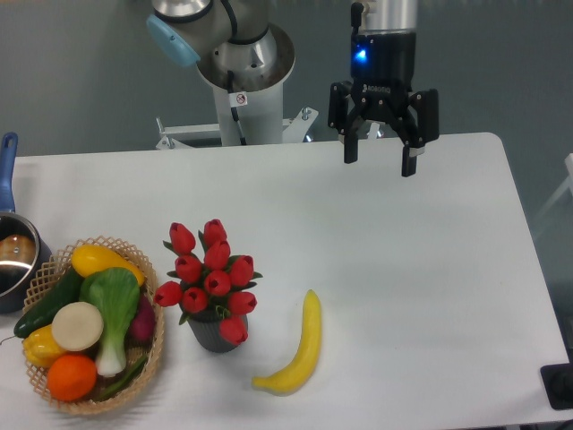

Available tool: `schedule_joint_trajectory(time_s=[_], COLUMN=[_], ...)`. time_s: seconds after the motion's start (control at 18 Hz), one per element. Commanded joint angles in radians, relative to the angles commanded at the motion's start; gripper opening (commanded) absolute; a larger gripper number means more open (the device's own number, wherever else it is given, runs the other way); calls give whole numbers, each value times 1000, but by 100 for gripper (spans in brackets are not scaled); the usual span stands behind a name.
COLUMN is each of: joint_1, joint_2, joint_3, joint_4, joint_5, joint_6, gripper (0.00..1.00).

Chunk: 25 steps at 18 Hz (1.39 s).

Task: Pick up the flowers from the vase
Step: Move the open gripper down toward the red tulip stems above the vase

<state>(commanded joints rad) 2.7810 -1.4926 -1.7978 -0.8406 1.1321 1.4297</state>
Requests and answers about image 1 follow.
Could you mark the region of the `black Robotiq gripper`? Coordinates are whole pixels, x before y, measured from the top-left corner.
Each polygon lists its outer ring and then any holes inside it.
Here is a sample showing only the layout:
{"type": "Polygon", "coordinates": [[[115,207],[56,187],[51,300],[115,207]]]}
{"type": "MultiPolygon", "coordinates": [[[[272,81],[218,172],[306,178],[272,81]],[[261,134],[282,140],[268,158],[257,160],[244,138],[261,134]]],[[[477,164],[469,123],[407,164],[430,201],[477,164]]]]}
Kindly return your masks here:
{"type": "Polygon", "coordinates": [[[412,91],[416,1],[354,1],[350,7],[350,81],[329,90],[328,126],[338,131],[344,162],[358,160],[358,130],[367,120],[391,126],[403,142],[401,175],[416,173],[425,144],[440,137],[439,92],[412,91]]]}

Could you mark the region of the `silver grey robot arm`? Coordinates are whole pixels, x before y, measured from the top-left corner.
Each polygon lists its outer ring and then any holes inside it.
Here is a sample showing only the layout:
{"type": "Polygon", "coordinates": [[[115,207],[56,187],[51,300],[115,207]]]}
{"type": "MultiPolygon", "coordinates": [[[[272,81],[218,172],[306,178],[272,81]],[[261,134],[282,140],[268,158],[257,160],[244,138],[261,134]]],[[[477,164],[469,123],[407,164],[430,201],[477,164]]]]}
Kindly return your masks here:
{"type": "MultiPolygon", "coordinates": [[[[440,135],[439,94],[414,91],[417,4],[354,1],[350,6],[350,79],[329,89],[328,125],[358,157],[359,131],[388,125],[403,143],[401,173],[411,176],[440,135]]],[[[148,31],[174,63],[196,67],[212,88],[225,146],[304,142],[317,117],[303,108],[283,116],[283,86],[295,65],[292,40],[269,20],[266,1],[156,1],[148,31]]]]}

